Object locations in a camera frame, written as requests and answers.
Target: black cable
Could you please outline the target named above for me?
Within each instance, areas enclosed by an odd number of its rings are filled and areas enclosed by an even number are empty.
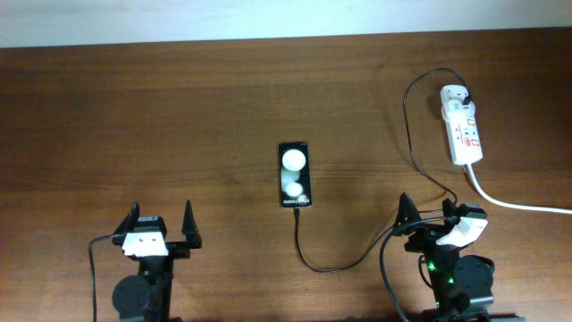
[[[385,246],[387,246],[387,242],[390,240],[390,238],[392,236],[396,235],[397,233],[400,233],[401,231],[403,231],[403,230],[405,230],[411,226],[425,224],[425,223],[431,223],[431,222],[435,222],[435,221],[447,220],[447,219],[449,219],[449,218],[447,218],[447,217],[434,217],[434,218],[427,218],[427,219],[418,220],[418,221],[413,222],[413,223],[404,224],[404,225],[400,226],[399,228],[396,228],[396,229],[393,229],[392,231],[390,231],[387,234],[387,236],[385,236],[385,239],[383,240],[382,247],[379,250],[379,266],[380,266],[380,269],[382,270],[383,282],[385,283],[385,288],[387,288],[387,293],[390,295],[390,298],[393,301],[393,305],[395,305],[395,309],[397,310],[398,314],[400,315],[401,320],[404,322],[409,322],[409,320],[405,316],[405,312],[401,308],[400,303],[397,301],[397,298],[395,297],[395,294],[393,293],[393,290],[391,288],[390,281],[387,279],[387,274],[385,273],[385,265],[383,264],[383,252],[385,251]]]
[[[302,260],[302,263],[304,263],[304,265],[306,265],[306,267],[310,268],[313,272],[316,272],[316,273],[339,273],[339,272],[342,272],[344,270],[347,270],[347,269],[350,269],[352,267],[357,266],[359,263],[361,263],[367,257],[367,255],[375,247],[377,242],[379,242],[382,239],[382,237],[385,234],[387,234],[387,232],[389,232],[390,229],[393,227],[393,226],[390,226],[381,235],[379,235],[379,237],[377,237],[375,239],[375,241],[367,248],[364,255],[362,255],[355,262],[353,262],[353,263],[351,263],[345,267],[340,267],[340,268],[318,269],[318,268],[315,268],[315,267],[312,267],[311,265],[309,265],[306,262],[306,260],[304,259],[304,255],[302,255],[302,250],[300,249],[299,238],[298,238],[298,235],[299,235],[298,234],[299,218],[300,218],[300,210],[299,210],[299,208],[294,208],[294,220],[296,221],[296,223],[294,224],[294,240],[296,242],[296,250],[298,251],[298,255],[299,255],[300,259]]]
[[[89,266],[91,267],[91,300],[93,302],[93,322],[97,321],[97,300],[96,300],[96,267],[93,263],[93,252],[91,249],[93,248],[93,245],[96,242],[106,241],[108,239],[112,239],[114,237],[119,237],[119,236],[121,235],[116,234],[116,235],[101,236],[89,242],[88,254],[89,254]]]
[[[419,267],[419,274],[421,275],[421,278],[423,278],[423,282],[425,282],[425,285],[429,286],[430,289],[433,289],[433,287],[431,286],[431,283],[429,283],[429,281],[427,281],[427,279],[425,278],[425,274],[423,273],[423,264],[425,263],[424,259],[424,255],[419,256],[419,260],[417,261],[417,266]]]
[[[423,171],[421,169],[421,167],[419,167],[419,165],[417,164],[417,161],[413,157],[413,148],[411,147],[411,135],[409,134],[408,113],[407,113],[407,108],[406,108],[407,100],[408,100],[408,94],[409,94],[409,91],[411,90],[411,88],[413,87],[413,85],[415,85],[418,81],[422,80],[428,74],[431,74],[434,72],[450,72],[453,75],[455,75],[455,77],[457,77],[457,79],[461,82],[461,84],[463,84],[463,86],[465,86],[467,88],[468,96],[465,97],[465,101],[463,101],[463,104],[466,105],[466,104],[470,103],[471,99],[472,99],[471,90],[469,89],[469,87],[468,87],[467,83],[465,82],[465,80],[463,79],[463,77],[457,71],[452,70],[451,68],[445,68],[445,67],[435,68],[435,69],[432,69],[431,71],[426,72],[423,75],[417,77],[416,79],[414,79],[411,82],[411,84],[409,84],[408,88],[405,90],[405,94],[403,95],[403,117],[405,118],[405,130],[408,133],[409,155],[411,156],[411,162],[413,162],[413,165],[415,166],[417,171],[420,174],[424,175],[425,178],[429,179],[431,182],[435,183],[436,185],[441,187],[443,190],[445,190],[448,193],[450,193],[451,195],[453,195],[453,198],[455,199],[453,201],[453,204],[457,205],[457,194],[455,192],[453,192],[451,189],[447,188],[442,183],[436,181],[433,177],[431,177],[431,175],[427,174],[425,171]],[[434,209],[434,210],[420,211],[420,213],[436,213],[436,212],[441,212],[441,211],[442,211],[442,209]]]

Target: wood grain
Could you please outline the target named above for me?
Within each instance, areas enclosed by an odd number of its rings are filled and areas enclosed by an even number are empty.
[[[349,263],[395,217],[442,191],[408,160],[401,99],[419,74],[460,71],[472,87],[498,199],[572,208],[572,30],[0,50],[0,311],[6,321],[90,320],[88,241],[138,200],[181,238],[191,199],[204,248],[175,265],[172,314],[185,321],[387,318],[378,248],[337,275],[304,268],[293,217],[279,207],[276,149],[305,140],[315,205],[300,241],[321,267]],[[409,96],[419,164],[483,205],[490,224],[467,253],[497,264],[491,312],[572,317],[572,218],[496,207],[450,161],[435,74]],[[433,307],[404,238],[387,249],[408,312]],[[136,272],[96,246],[101,321],[117,320],[115,284]]]

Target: white wall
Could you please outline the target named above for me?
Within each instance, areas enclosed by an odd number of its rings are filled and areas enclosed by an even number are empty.
[[[0,47],[572,25],[572,0],[1,0]]]

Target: power strip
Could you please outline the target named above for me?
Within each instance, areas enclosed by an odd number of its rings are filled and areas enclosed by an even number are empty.
[[[450,156],[455,165],[470,165],[483,158],[476,130],[475,103],[467,99],[468,95],[467,88],[460,85],[447,85],[441,90],[441,113],[447,125]]]
[[[447,136],[449,136],[450,156],[455,165],[463,165],[475,189],[483,198],[491,203],[514,209],[554,212],[572,215],[571,209],[534,207],[516,205],[508,202],[498,201],[487,195],[478,181],[473,171],[473,163],[483,158],[481,140],[479,132],[476,130],[475,103],[466,87],[460,85],[447,85],[441,90],[442,109],[441,114],[447,125]]]

